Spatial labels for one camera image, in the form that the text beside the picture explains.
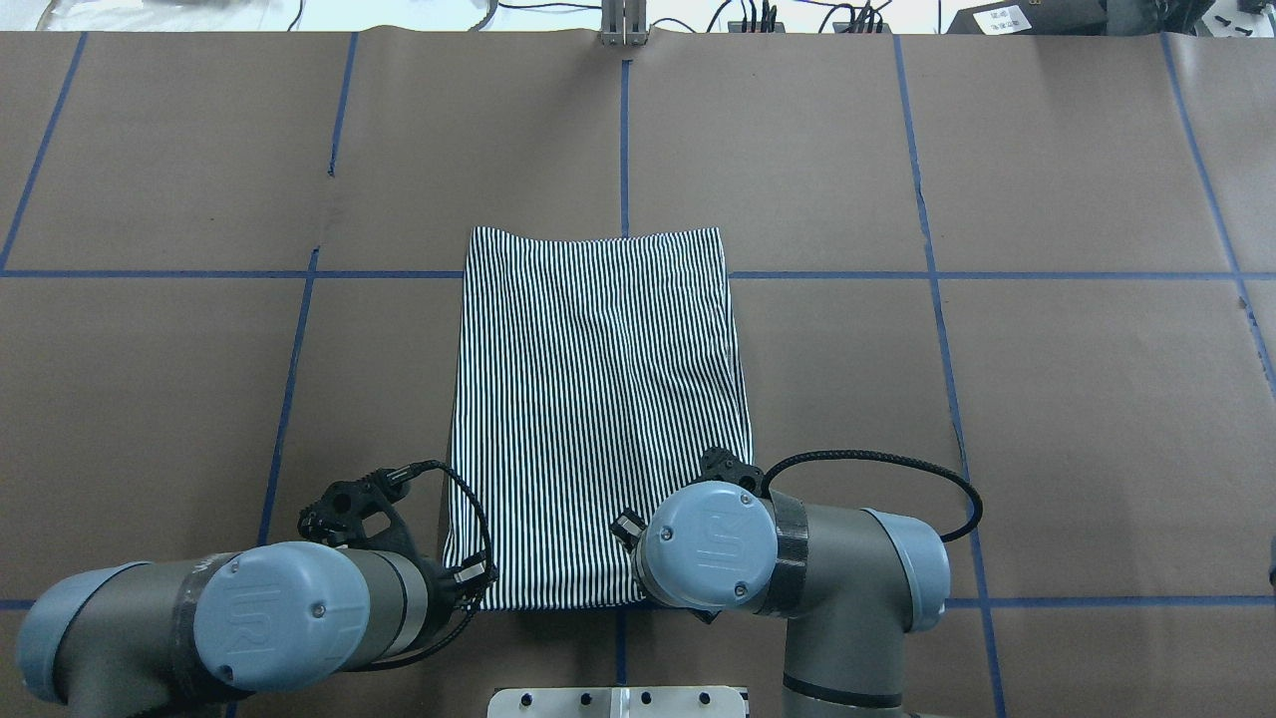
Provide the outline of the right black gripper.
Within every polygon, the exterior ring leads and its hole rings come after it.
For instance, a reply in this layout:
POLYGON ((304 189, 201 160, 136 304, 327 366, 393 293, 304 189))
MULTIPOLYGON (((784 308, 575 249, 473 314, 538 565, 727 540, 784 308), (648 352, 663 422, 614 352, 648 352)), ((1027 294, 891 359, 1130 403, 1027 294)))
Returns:
POLYGON ((637 511, 621 511, 610 524, 610 534, 625 551, 635 551, 649 525, 637 511))

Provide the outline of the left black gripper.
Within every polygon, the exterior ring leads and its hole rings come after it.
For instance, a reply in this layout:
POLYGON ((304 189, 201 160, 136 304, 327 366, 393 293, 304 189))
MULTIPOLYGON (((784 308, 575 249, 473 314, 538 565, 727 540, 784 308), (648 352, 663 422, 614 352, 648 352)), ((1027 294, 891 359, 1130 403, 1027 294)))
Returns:
POLYGON ((434 639, 470 604, 478 603, 496 578, 491 553, 471 553, 457 566, 433 559, 411 560, 399 569, 404 592, 401 639, 434 639))

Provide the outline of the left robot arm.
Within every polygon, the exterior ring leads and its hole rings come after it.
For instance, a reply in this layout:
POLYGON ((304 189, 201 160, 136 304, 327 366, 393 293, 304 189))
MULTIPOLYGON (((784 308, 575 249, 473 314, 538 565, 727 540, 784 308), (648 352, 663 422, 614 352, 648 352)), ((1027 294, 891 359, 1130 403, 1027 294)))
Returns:
POLYGON ((287 541, 204 559, 92 569, 23 619, 26 690, 73 717, 214 717, 333 673, 393 671, 441 650, 495 569, 388 548, 287 541))

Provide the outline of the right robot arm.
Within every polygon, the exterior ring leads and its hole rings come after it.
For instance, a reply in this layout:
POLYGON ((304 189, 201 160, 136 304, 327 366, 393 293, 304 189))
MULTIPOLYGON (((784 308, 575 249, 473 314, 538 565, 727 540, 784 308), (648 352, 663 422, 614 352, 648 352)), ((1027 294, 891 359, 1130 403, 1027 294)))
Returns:
POLYGON ((935 627, 951 596, 931 525, 711 480, 609 528, 643 598, 707 621, 729 610, 783 620, 785 717, 906 715, 905 639, 935 627))

